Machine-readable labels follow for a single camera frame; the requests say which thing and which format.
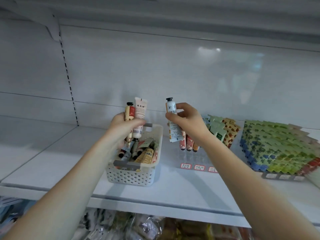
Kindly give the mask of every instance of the hand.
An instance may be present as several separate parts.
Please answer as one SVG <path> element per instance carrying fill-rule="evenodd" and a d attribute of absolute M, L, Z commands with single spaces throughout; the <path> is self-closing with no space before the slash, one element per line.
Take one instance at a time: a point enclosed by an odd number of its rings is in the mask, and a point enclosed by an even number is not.
<path fill-rule="evenodd" d="M 110 135 L 112 140 L 117 143 L 118 148 L 122 148 L 125 143 L 125 138 L 129 135 L 130 131 L 146 123 L 143 119 L 133 119 L 125 121 L 125 113 L 118 113 L 115 115 L 110 123 L 106 135 Z"/>
<path fill-rule="evenodd" d="M 166 113 L 165 117 L 177 124 L 189 135 L 196 144 L 203 146 L 204 142 L 211 137 L 212 134 L 206 127 L 198 110 L 187 103 L 176 104 L 177 109 L 184 111 L 178 114 Z"/>

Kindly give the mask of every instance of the plastic basket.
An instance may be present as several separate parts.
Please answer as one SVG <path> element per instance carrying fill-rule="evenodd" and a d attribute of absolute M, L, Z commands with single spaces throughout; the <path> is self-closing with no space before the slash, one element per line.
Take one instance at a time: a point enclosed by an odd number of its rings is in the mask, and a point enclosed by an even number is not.
<path fill-rule="evenodd" d="M 153 184 L 155 177 L 155 167 L 160 161 L 161 145 L 162 145 L 163 127 L 159 124 L 153 124 L 151 131 L 146 131 L 143 127 L 142 137 L 140 140 L 144 140 L 148 137 L 159 142 L 158 145 L 158 156 L 155 162 L 151 164 L 137 163 L 137 162 L 122 162 L 116 161 L 117 166 L 127 168 L 130 170 L 117 169 L 114 166 L 114 161 L 119 159 L 118 154 L 115 155 L 114 159 L 106 167 L 106 174 L 109 182 L 121 183 L 138 186 L 150 186 Z"/>

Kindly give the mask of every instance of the shelf bracket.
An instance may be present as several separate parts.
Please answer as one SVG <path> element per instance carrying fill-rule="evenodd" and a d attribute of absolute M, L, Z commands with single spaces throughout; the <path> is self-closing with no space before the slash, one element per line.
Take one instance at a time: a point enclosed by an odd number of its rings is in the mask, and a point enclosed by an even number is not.
<path fill-rule="evenodd" d="M 13 0 L 0 0 L 0 7 L 46 26 L 55 41 L 61 40 L 58 19 L 49 8 L 28 3 L 16 3 Z"/>

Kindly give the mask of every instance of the left hand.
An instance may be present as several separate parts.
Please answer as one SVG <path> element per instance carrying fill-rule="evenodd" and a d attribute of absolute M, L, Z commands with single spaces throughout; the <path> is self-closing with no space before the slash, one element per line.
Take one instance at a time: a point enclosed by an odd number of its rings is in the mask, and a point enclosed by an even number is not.
<path fill-rule="evenodd" d="M 122 148 L 125 143 L 124 140 L 129 135 L 130 131 L 145 123 L 146 121 L 143 119 L 125 121 L 125 113 L 118 113 L 113 117 L 106 134 L 112 137 L 112 140 L 117 143 L 118 148 Z"/>

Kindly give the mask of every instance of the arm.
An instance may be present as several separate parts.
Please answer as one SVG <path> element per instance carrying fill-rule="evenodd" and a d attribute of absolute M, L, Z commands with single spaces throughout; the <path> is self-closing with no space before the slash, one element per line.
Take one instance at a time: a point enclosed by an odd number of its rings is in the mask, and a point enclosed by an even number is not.
<path fill-rule="evenodd" d="M 258 236 L 272 240 L 320 239 L 318 230 L 286 198 L 208 131 L 195 108 L 187 103 L 176 106 L 184 111 L 178 115 L 166 113 L 167 119 L 203 147 Z"/>
<path fill-rule="evenodd" d="M 144 120 L 116 115 L 106 133 L 5 235 L 3 240 L 71 239 L 114 151 Z"/>

